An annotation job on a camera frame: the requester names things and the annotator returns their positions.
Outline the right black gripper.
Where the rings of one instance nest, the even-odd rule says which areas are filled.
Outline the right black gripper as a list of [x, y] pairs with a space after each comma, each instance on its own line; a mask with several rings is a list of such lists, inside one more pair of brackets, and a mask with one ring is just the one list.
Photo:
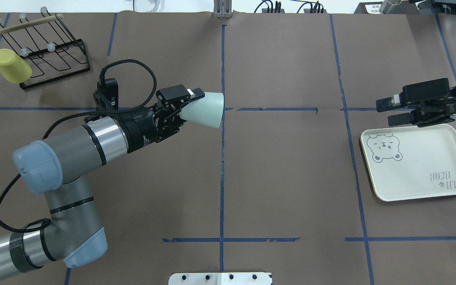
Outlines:
[[407, 108], [406, 112], [388, 117], [388, 126], [433, 126], [455, 120], [456, 98], [447, 78], [403, 86], [400, 94], [376, 101], [377, 112]]

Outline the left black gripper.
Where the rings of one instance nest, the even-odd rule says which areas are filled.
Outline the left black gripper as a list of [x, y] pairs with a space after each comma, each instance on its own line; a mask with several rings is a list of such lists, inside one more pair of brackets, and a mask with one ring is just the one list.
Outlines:
[[179, 118], [182, 106], [188, 100], [199, 100], [205, 97], [201, 88], [186, 89], [183, 85], [159, 89], [156, 92], [158, 102], [154, 107], [154, 124], [157, 129], [156, 143], [159, 143], [179, 132], [185, 122]]

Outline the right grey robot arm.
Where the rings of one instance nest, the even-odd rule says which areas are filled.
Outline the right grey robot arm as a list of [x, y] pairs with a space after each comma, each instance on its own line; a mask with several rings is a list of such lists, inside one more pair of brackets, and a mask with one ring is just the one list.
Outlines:
[[429, 127], [454, 122], [456, 114], [456, 86], [450, 88], [446, 78], [403, 86], [399, 94], [376, 101], [377, 112], [400, 108], [411, 112], [391, 115], [389, 126], [414, 125]]

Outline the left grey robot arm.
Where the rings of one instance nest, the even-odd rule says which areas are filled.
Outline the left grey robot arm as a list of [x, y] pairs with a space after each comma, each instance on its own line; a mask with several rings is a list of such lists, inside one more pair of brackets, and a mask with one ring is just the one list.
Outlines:
[[18, 177], [45, 195], [51, 217], [0, 237], [0, 280], [58, 260], [76, 268], [103, 256], [108, 245], [87, 174], [175, 135], [186, 121], [220, 125], [222, 93], [178, 85], [156, 96], [149, 108], [94, 112], [86, 124], [14, 152]]

